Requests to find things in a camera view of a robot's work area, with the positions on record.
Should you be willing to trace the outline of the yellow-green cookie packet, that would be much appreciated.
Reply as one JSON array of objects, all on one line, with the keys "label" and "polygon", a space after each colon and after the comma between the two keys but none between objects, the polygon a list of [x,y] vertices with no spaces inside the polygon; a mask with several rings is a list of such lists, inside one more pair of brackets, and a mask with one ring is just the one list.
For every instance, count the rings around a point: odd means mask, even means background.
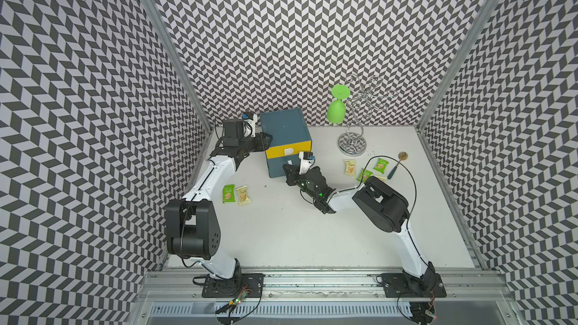
[{"label": "yellow-green cookie packet", "polygon": [[356,173],[356,161],[354,159],[345,159],[345,174],[355,177]]},{"label": "yellow-green cookie packet", "polygon": [[251,198],[248,195],[248,186],[240,186],[236,188],[238,205],[246,206],[251,203]]}]

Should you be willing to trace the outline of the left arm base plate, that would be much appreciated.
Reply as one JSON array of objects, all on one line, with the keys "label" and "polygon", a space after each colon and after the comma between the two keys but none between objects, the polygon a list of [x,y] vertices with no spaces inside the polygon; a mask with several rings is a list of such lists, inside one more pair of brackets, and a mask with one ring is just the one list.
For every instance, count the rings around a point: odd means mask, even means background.
[{"label": "left arm base plate", "polygon": [[202,289],[203,298],[232,299],[244,289],[247,298],[259,298],[263,293],[263,273],[235,275],[231,279],[218,280],[206,275]]}]

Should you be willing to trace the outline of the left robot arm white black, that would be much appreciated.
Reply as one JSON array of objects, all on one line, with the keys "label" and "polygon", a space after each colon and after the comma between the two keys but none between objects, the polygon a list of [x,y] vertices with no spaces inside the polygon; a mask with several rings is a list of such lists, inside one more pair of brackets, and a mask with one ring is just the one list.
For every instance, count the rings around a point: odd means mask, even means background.
[{"label": "left robot arm white black", "polygon": [[209,155],[204,174],[189,192],[170,201],[164,210],[168,253],[199,263],[218,281],[235,278],[239,264],[219,249],[221,228],[213,197],[222,193],[250,153],[265,152],[272,142],[272,135],[258,132],[255,126],[246,134],[249,124],[249,120],[224,121],[223,135]]}]

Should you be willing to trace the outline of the green cookie packet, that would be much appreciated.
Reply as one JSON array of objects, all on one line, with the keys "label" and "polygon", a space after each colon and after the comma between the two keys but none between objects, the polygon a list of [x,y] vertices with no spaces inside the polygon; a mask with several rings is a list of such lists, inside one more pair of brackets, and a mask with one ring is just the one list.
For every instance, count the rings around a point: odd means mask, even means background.
[{"label": "green cookie packet", "polygon": [[223,187],[222,190],[222,202],[223,203],[235,203],[235,185],[228,184]]},{"label": "green cookie packet", "polygon": [[386,159],[378,158],[375,166],[373,167],[373,170],[375,172],[379,172],[381,174],[384,174],[388,164],[389,164],[389,162]]},{"label": "green cookie packet", "polygon": [[358,176],[357,181],[360,183],[364,183],[367,179],[369,179],[373,175],[373,172],[367,169],[364,169]]}]

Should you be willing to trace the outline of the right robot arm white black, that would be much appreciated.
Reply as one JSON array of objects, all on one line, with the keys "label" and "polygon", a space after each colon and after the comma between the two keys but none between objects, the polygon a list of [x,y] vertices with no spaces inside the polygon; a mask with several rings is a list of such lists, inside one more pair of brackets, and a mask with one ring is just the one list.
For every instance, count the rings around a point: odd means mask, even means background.
[{"label": "right robot arm white black", "polygon": [[379,230],[394,234],[394,245],[407,283],[421,291],[429,291],[435,286],[436,270],[412,237],[409,203],[402,194],[374,176],[355,188],[336,190],[328,186],[317,166],[302,172],[299,166],[284,164],[283,170],[287,185],[296,186],[309,196],[321,213],[360,209]]}]

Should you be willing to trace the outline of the yellow top drawer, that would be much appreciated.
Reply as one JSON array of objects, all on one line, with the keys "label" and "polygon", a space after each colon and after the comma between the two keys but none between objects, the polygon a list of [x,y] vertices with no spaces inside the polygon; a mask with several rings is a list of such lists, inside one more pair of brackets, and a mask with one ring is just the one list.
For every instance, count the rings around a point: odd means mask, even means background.
[{"label": "yellow top drawer", "polygon": [[275,159],[285,156],[298,155],[300,152],[310,152],[312,150],[312,141],[301,141],[291,144],[271,145],[266,150],[267,159]]}]

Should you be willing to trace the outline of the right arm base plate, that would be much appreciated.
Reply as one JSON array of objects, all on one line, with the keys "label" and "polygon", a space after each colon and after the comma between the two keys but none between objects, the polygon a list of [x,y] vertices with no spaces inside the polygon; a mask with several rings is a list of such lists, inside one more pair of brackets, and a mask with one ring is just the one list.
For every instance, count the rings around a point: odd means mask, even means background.
[{"label": "right arm base plate", "polygon": [[383,273],[379,278],[388,299],[447,297],[442,278],[438,274],[425,274],[416,278],[406,273]]}]

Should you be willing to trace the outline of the teal drawer cabinet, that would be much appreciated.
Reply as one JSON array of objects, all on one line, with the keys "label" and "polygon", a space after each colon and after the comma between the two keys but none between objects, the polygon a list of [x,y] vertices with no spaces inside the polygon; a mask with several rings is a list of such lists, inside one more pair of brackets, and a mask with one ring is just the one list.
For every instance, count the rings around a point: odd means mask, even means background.
[{"label": "teal drawer cabinet", "polygon": [[[300,108],[263,113],[260,115],[260,123],[262,132],[272,136],[270,146],[312,141],[309,128]],[[299,154],[275,159],[266,158],[269,177],[284,177],[285,174],[282,167],[286,163],[300,166]]]}]

